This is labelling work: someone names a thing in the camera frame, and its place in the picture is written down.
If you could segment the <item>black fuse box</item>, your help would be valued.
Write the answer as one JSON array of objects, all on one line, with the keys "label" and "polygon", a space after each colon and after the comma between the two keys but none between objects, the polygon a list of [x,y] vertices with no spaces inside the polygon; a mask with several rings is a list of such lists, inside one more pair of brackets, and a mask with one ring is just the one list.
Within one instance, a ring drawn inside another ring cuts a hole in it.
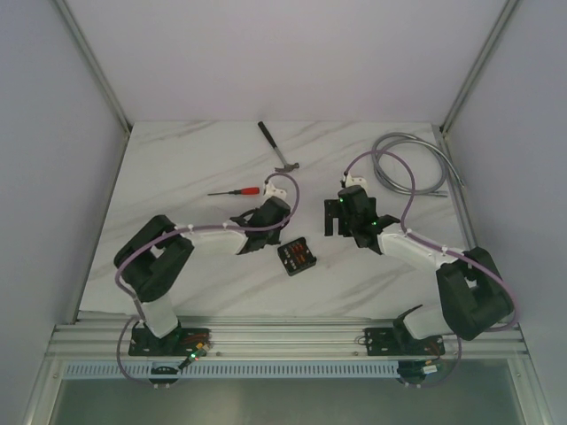
[{"label": "black fuse box", "polygon": [[303,236],[279,246],[276,251],[289,276],[302,273],[314,267],[317,262],[316,256],[307,246],[307,239]]}]

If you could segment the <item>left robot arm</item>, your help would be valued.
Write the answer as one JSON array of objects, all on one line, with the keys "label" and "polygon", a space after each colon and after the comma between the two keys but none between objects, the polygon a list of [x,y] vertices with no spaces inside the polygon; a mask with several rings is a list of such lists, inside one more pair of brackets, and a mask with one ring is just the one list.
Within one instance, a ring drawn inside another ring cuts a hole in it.
[{"label": "left robot arm", "polygon": [[191,255],[245,255],[275,245],[296,210],[272,196],[221,225],[180,227],[163,214],[151,218],[114,257],[116,284],[132,298],[150,331],[150,347],[161,356],[180,348],[180,323],[169,291]]}]

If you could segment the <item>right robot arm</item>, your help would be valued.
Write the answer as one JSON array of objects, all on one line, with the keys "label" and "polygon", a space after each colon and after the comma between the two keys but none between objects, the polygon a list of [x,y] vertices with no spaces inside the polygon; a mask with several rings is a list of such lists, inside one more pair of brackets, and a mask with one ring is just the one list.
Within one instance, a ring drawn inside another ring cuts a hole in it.
[{"label": "right robot arm", "polygon": [[401,260],[436,278],[439,302],[413,307],[393,322],[392,342],[400,352],[414,352],[432,336],[453,334],[471,341],[486,331],[499,331],[497,323],[516,313],[487,250],[451,249],[410,230],[403,217],[379,216],[377,201],[360,185],[326,200],[324,219],[326,236],[351,237],[361,249]]}]

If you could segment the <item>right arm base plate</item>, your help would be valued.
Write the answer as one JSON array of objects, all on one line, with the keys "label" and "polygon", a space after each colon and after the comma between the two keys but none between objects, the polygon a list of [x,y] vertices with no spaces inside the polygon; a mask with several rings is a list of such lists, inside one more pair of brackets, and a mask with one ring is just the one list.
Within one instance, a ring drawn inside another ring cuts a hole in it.
[{"label": "right arm base plate", "polygon": [[442,336],[415,339],[400,328],[365,328],[362,341],[369,356],[442,356],[446,353]]}]

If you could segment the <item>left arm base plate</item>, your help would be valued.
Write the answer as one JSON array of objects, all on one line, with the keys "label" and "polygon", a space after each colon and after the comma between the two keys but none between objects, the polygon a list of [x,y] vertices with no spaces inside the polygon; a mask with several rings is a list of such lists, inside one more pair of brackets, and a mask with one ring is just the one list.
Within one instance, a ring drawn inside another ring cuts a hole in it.
[{"label": "left arm base plate", "polygon": [[199,343],[206,344],[210,339],[209,328],[182,328],[162,338],[157,338],[147,328],[133,328],[128,348],[131,357],[182,357],[188,356]]}]

